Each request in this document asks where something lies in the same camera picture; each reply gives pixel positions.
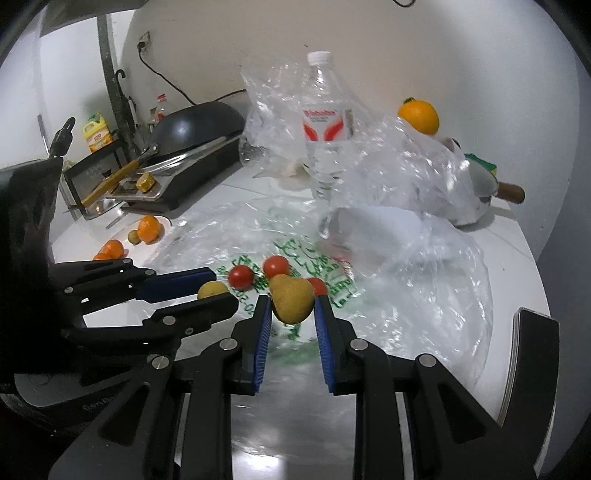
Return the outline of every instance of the red cherry tomato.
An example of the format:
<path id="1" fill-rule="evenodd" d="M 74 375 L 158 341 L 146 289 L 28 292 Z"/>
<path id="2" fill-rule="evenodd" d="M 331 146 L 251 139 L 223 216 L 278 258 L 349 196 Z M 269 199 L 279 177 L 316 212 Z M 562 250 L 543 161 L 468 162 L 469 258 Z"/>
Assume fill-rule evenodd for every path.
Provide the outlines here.
<path id="1" fill-rule="evenodd" d="M 285 275 L 290 274 L 290 263 L 285 257 L 281 255 L 273 255 L 265 260 L 262 265 L 262 270 L 267 278 L 273 278 L 275 275 L 283 273 Z"/>
<path id="2" fill-rule="evenodd" d="M 314 297 L 317 297 L 318 295 L 329 294 L 329 289 L 326 288 L 325 283 L 321 279 L 312 277 L 308 278 L 307 280 L 312 284 L 312 288 L 314 289 Z"/>
<path id="3" fill-rule="evenodd" d="M 255 273 L 246 265 L 236 265 L 228 274 L 228 283 L 231 287 L 246 291 L 252 287 Z"/>

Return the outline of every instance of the orange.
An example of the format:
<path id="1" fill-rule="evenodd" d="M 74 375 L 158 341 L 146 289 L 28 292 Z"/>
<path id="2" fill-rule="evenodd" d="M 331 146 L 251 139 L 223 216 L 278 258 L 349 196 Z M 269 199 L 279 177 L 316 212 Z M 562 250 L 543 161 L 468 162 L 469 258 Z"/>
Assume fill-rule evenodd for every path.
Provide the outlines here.
<path id="1" fill-rule="evenodd" d="M 423 100 L 407 98 L 398 109 L 398 116 L 422 134 L 435 135 L 439 130 L 439 115 L 433 105 Z"/>
<path id="2" fill-rule="evenodd" d="M 116 260 L 117 258 L 123 257 L 125 249 L 123 244 L 119 240 L 109 240 L 103 248 L 100 249 L 100 253 L 105 254 L 107 257 Z"/>
<path id="3" fill-rule="evenodd" d="M 104 253 L 97 253 L 92 260 L 111 260 L 111 257 L 107 257 Z"/>
<path id="4" fill-rule="evenodd" d="M 146 215 L 139 221 L 138 237 L 142 242 L 150 244 L 158 239 L 161 228 L 162 225 L 155 216 Z"/>

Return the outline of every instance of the power outlet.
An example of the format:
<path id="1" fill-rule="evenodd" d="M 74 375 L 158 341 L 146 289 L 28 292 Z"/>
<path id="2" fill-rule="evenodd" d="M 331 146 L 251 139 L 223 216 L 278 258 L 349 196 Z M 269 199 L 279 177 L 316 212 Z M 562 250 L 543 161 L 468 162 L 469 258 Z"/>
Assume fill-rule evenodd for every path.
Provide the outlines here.
<path id="1" fill-rule="evenodd" d="M 151 44 L 150 32 L 146 32 L 145 34 L 143 34 L 139 38 L 139 41 L 142 41 L 145 43 L 145 47 L 143 48 L 143 50 L 147 50 Z"/>

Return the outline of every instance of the small bottle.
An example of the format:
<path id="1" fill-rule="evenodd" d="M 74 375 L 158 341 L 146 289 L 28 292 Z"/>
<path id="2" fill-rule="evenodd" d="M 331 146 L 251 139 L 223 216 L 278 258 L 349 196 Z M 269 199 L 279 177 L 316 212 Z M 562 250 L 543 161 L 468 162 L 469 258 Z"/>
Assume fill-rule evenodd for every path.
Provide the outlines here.
<path id="1" fill-rule="evenodd" d="M 156 118 L 156 107 L 154 107 L 150 109 L 150 120 L 148 120 L 148 132 L 152 133 L 156 125 L 158 125 L 158 118 Z"/>
<path id="2" fill-rule="evenodd" d="M 330 200 L 338 180 L 339 155 L 353 137 L 352 100 L 343 81 L 333 70 L 332 53 L 308 53 L 310 76 L 301 98 L 308 167 L 316 199 Z"/>
<path id="3" fill-rule="evenodd" d="M 166 101 L 166 95 L 158 95 L 158 106 L 156 107 L 156 118 L 158 119 L 158 122 L 170 113 L 168 110 L 169 107 L 168 102 Z"/>

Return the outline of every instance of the bottle cap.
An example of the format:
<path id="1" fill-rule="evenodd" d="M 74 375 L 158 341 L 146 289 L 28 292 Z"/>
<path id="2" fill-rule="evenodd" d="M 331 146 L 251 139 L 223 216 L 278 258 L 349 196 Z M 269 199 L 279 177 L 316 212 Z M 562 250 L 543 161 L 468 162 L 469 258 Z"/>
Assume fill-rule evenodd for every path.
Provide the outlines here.
<path id="1" fill-rule="evenodd" d="M 311 51 L 308 53 L 307 58 L 310 66 L 332 63 L 332 53 L 329 51 Z"/>

